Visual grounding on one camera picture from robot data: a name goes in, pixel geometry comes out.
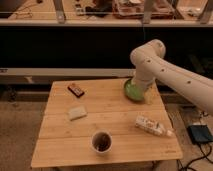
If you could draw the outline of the translucent pointed end tool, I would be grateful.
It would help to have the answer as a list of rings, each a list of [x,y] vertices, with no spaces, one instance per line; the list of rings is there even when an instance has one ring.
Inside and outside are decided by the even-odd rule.
[[[153,101],[153,89],[149,88],[145,93],[144,93],[144,99],[145,103],[150,105]]]

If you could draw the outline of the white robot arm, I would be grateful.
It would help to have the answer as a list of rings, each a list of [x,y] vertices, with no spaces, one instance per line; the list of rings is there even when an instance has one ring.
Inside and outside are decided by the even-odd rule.
[[[213,80],[164,60],[166,47],[158,39],[135,48],[130,54],[136,71],[132,83],[145,92],[156,79],[213,115]]]

